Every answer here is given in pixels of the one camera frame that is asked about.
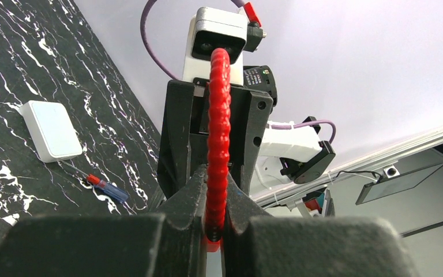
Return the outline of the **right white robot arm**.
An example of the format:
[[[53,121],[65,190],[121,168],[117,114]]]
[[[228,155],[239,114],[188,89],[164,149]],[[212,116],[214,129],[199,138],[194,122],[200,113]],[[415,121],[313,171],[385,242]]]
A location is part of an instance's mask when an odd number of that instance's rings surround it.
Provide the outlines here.
[[[335,158],[330,141],[319,137],[324,120],[271,122],[277,102],[275,78],[268,66],[245,66],[243,84],[231,87],[228,169],[248,193],[319,178]],[[171,80],[167,84],[157,177],[166,197],[184,187],[207,164],[208,82]]]

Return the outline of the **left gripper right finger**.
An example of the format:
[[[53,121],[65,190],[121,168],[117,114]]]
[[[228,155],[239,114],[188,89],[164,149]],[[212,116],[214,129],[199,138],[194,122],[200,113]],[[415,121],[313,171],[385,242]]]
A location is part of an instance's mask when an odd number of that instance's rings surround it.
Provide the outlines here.
[[[418,276],[392,225],[377,218],[272,216],[227,178],[224,276]]]

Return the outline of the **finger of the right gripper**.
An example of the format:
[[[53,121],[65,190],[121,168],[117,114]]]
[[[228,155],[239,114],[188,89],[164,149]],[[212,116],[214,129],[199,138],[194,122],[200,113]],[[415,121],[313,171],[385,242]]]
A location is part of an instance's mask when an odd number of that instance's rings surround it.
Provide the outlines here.
[[[207,100],[196,86],[179,80],[167,83],[157,179],[167,198],[186,185],[196,169],[207,164],[207,131],[202,118]]]
[[[230,173],[246,194],[262,144],[262,138],[272,112],[269,93],[244,87],[231,87]]]

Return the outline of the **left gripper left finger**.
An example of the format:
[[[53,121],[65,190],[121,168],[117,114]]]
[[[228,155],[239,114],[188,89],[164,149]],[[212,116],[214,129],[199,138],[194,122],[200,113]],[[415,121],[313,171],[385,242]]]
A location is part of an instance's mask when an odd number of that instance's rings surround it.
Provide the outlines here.
[[[205,276],[207,168],[152,212],[41,216],[0,243],[0,276]]]

